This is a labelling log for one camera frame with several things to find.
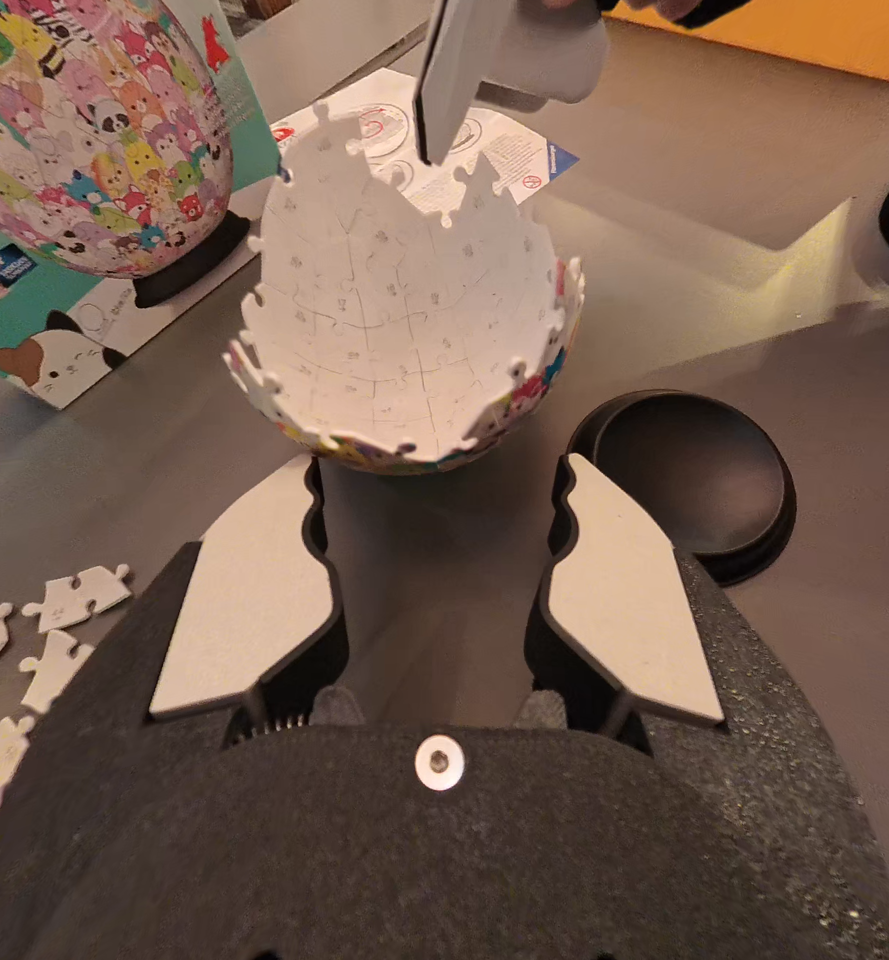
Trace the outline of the pile of white puzzle pieces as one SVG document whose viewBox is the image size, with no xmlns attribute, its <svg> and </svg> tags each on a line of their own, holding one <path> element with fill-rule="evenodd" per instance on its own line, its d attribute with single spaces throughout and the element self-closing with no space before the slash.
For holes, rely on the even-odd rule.
<svg viewBox="0 0 889 960">
<path fill-rule="evenodd" d="M 93 566 L 48 580 L 35 599 L 0 597 L 0 806 L 32 732 L 94 646 L 74 635 L 131 597 L 130 569 Z"/>
</svg>

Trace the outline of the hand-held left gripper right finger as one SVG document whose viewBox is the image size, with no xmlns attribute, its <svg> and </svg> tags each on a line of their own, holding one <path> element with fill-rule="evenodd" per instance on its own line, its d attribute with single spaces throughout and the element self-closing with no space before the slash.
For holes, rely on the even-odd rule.
<svg viewBox="0 0 889 960">
<path fill-rule="evenodd" d="M 633 715 L 715 728 L 726 720 L 675 549 L 587 458 L 563 454 L 549 559 L 524 656 L 562 698 L 568 725 L 620 735 Z"/>
</svg>

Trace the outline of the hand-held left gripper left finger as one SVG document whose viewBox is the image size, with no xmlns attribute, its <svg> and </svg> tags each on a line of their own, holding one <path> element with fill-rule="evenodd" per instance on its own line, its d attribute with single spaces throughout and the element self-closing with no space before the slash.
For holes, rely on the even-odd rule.
<svg viewBox="0 0 889 960">
<path fill-rule="evenodd" d="M 149 703 L 155 721 L 273 707 L 271 684 L 343 616 L 327 556 L 319 461 L 303 453 L 232 502 L 202 535 Z"/>
</svg>

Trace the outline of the yellow plastic bin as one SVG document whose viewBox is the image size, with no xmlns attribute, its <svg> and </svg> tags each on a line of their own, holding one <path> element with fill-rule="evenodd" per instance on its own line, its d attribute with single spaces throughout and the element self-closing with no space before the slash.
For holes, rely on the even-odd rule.
<svg viewBox="0 0 889 960">
<path fill-rule="evenodd" d="M 607 16 L 889 82 L 889 1 L 753 1 L 695 30 L 625 3 Z"/>
</svg>

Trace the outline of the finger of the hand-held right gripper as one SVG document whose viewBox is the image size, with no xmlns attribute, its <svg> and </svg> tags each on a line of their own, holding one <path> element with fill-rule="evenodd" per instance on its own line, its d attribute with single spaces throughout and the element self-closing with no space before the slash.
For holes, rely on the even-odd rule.
<svg viewBox="0 0 889 960">
<path fill-rule="evenodd" d="M 513 1 L 434 3 L 413 97 L 415 145 L 424 165 L 441 165 L 451 151 L 514 6 Z"/>
</svg>

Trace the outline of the white instruction leaflet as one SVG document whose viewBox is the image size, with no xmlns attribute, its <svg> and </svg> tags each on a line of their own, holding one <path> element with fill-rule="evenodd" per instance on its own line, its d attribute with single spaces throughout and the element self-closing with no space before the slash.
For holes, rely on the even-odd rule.
<svg viewBox="0 0 889 960">
<path fill-rule="evenodd" d="M 491 192 L 507 192 L 521 205 L 578 162 L 575 154 L 522 123 L 495 109 L 473 106 L 445 160 L 427 166 L 418 156 L 413 88 L 414 78 L 380 68 L 323 100 L 331 122 L 357 122 L 358 134 L 347 139 L 347 150 L 361 155 L 375 183 L 386 185 L 367 187 L 366 210 L 378 197 L 389 218 L 400 220 L 408 205 L 414 210 L 409 220 L 428 214 L 441 219 L 459 208 L 467 187 L 454 173 L 463 170 L 470 176 L 481 159 L 493 170 Z"/>
</svg>

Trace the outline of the colourful puzzle box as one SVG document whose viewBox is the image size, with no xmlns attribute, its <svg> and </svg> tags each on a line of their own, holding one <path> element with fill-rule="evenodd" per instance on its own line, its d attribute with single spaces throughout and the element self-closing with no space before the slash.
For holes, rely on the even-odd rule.
<svg viewBox="0 0 889 960">
<path fill-rule="evenodd" d="M 222 2 L 0 1 L 0 378 L 91 390 L 253 260 L 278 156 Z"/>
</svg>

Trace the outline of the black round ball stand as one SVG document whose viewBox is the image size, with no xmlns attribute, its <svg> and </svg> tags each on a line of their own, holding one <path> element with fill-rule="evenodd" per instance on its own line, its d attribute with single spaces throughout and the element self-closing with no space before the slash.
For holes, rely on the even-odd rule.
<svg viewBox="0 0 889 960">
<path fill-rule="evenodd" d="M 637 390 L 589 412 L 566 447 L 590 462 L 691 554 L 720 587 L 744 583 L 786 550 L 793 476 L 747 414 L 682 390 Z"/>
</svg>

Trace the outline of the partly built puzzle ball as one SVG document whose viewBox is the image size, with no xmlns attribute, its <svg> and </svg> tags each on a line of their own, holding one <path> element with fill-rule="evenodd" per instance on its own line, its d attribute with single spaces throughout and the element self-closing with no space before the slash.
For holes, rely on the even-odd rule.
<svg viewBox="0 0 889 960">
<path fill-rule="evenodd" d="M 458 206 L 423 212 L 377 176 L 358 124 L 313 104 L 249 246 L 260 278 L 222 360 L 251 406 L 310 453 L 373 474 L 454 471 L 531 416 L 586 298 L 482 156 Z"/>
</svg>

